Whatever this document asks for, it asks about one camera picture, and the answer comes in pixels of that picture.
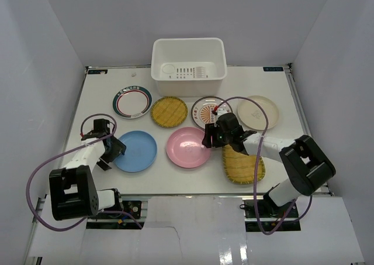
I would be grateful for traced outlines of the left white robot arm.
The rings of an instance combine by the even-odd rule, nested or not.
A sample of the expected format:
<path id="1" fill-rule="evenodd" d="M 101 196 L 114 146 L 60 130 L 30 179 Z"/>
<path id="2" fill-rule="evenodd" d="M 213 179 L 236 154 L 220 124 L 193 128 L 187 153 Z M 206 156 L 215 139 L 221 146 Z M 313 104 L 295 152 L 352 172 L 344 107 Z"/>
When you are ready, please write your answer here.
<path id="1" fill-rule="evenodd" d="M 123 203 L 118 190 L 97 190 L 92 172 L 95 166 L 109 170 L 109 163 L 123 156 L 126 146 L 114 136 L 90 144 L 102 135 L 83 136 L 83 148 L 63 168 L 51 171 L 49 186 L 55 220 L 91 217 L 100 211 L 105 211 L 112 218 L 122 214 Z"/>

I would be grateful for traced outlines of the pink plastic plate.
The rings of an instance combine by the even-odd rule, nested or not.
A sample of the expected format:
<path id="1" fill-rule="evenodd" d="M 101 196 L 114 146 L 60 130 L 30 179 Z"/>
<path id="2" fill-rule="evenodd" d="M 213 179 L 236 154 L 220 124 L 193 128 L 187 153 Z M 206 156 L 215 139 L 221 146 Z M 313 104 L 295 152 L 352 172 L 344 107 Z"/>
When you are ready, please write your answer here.
<path id="1" fill-rule="evenodd" d="M 211 152 L 202 145 L 204 135 L 204 131 L 193 127 L 176 130 L 167 141 L 167 156 L 182 168 L 196 168 L 205 164 Z"/>

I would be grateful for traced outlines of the rectangular bamboo woven tray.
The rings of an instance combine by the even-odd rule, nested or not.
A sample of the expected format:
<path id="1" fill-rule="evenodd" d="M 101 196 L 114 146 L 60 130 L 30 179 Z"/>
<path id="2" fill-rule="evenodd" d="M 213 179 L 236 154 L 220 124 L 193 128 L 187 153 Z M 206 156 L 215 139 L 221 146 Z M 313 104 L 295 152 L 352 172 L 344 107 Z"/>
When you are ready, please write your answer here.
<path id="1" fill-rule="evenodd" d="M 223 168 L 227 178 L 235 184 L 254 182 L 256 155 L 246 156 L 235 152 L 230 145 L 222 148 Z"/>

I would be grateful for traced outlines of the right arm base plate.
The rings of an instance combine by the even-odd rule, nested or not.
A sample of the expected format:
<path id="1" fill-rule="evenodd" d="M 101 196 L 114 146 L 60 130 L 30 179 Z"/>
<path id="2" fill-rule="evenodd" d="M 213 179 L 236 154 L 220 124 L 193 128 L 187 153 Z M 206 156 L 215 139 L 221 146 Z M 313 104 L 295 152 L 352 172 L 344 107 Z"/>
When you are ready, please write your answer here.
<path id="1" fill-rule="evenodd" d="M 264 231 L 270 232 L 281 220 L 284 216 L 285 212 L 291 205 L 291 203 L 287 203 L 284 207 L 280 210 L 274 211 L 268 209 L 265 206 L 265 203 L 262 199 L 257 201 L 258 204 L 258 213 L 259 218 L 262 224 Z M 257 224 L 257 219 L 255 216 L 255 207 L 253 200 L 244 200 L 243 203 L 239 206 L 241 210 L 244 211 L 245 217 L 245 228 L 246 232 L 260 232 L 260 228 Z M 298 232 L 301 231 L 300 222 L 294 220 L 299 218 L 299 211 L 297 206 L 292 206 L 292 209 L 288 213 L 286 219 L 283 221 L 281 226 L 277 229 L 278 232 Z"/>

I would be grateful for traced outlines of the green rimmed white plate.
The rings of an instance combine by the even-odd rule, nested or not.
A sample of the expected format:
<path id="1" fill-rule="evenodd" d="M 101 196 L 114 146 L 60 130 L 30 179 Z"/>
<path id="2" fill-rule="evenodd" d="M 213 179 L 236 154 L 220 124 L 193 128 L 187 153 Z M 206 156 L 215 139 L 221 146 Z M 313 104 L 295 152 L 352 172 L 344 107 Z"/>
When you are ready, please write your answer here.
<path id="1" fill-rule="evenodd" d="M 113 98 L 114 112 L 125 119 L 136 119 L 145 115 L 151 108 L 153 97 L 150 91 L 139 85 L 121 89 Z"/>

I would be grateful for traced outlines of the blue plastic plate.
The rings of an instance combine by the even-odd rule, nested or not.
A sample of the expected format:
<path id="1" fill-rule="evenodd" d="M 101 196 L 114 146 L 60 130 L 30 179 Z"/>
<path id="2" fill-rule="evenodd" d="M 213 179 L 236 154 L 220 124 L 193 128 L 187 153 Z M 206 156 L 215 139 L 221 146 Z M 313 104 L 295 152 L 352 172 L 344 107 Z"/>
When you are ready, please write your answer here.
<path id="1" fill-rule="evenodd" d="M 124 155 L 114 160 L 117 168 L 128 173 L 137 173 L 153 164 L 157 156 L 157 143 L 147 132 L 133 130 L 119 137 L 126 146 Z"/>

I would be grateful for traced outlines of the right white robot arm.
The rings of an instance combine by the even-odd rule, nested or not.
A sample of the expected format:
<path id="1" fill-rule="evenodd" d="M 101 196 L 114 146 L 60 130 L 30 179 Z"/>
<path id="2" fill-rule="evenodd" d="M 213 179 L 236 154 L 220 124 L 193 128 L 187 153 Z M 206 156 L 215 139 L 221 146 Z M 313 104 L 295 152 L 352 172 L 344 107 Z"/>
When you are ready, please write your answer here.
<path id="1" fill-rule="evenodd" d="M 231 112 L 205 125 L 202 145 L 205 148 L 229 145 L 237 153 L 283 164 L 288 179 L 271 188 L 262 199 L 265 213 L 273 218 L 283 213 L 288 203 L 301 195 L 312 195 L 336 174 L 334 165 L 312 137 L 280 139 L 244 130 Z"/>

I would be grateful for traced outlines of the orange sunburst patterned plate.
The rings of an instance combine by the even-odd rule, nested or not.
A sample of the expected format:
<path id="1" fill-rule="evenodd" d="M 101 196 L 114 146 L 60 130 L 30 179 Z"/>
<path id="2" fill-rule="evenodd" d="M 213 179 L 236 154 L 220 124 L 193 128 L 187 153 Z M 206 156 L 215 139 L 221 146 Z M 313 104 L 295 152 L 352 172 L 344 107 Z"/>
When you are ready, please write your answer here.
<path id="1" fill-rule="evenodd" d="M 204 130 L 205 124 L 214 121 L 212 110 L 214 110 L 215 106 L 219 105 L 222 101 L 224 101 L 224 99 L 216 96 L 198 99 L 191 108 L 191 118 L 194 124 Z"/>

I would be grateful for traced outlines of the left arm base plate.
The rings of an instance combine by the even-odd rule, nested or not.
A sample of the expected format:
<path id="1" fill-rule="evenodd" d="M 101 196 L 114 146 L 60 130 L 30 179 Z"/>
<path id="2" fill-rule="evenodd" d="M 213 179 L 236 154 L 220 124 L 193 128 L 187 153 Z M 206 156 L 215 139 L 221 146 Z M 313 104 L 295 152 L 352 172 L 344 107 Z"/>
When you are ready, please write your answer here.
<path id="1" fill-rule="evenodd" d="M 120 210 L 130 214 L 141 226 L 147 216 L 147 201 L 122 201 Z M 115 213 L 104 214 L 100 212 L 87 220 L 87 229 L 100 230 L 140 230 L 139 226 L 128 215 Z"/>

